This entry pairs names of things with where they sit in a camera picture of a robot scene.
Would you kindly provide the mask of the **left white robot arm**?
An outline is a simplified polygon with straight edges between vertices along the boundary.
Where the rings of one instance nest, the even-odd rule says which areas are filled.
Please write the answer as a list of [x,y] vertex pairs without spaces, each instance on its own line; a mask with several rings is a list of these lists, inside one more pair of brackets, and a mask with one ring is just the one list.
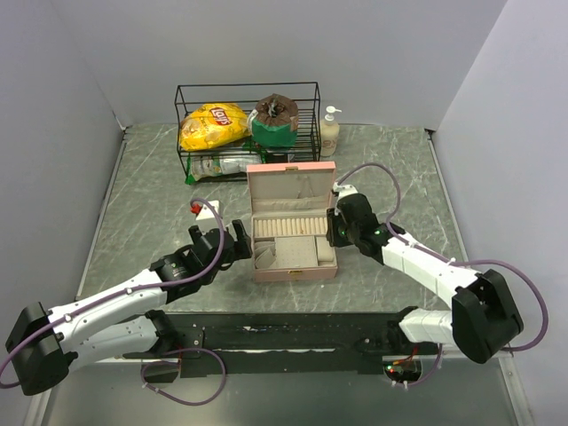
[[13,366],[16,387],[33,396],[114,355],[170,354],[176,335],[161,308],[208,286],[233,262],[252,257],[240,220],[207,232],[194,225],[189,234],[190,244],[101,293],[50,309],[41,303],[24,308],[5,343],[3,364]]

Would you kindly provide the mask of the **pink jewelry box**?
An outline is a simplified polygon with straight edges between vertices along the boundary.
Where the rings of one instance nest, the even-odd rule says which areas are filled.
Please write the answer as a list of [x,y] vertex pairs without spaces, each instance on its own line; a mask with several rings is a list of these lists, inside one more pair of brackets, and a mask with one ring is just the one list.
[[256,282],[327,280],[337,272],[327,242],[334,162],[247,167]]

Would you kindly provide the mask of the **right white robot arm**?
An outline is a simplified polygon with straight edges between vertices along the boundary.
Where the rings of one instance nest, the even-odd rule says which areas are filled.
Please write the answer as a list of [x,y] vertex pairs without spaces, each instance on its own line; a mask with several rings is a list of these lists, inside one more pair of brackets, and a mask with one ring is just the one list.
[[478,272],[431,254],[411,234],[379,222],[365,195],[334,192],[327,210],[327,240],[335,248],[356,247],[363,256],[404,273],[433,292],[445,311],[413,308],[388,332],[389,346],[410,352],[418,343],[458,348],[483,364],[524,329],[505,278],[495,270]]

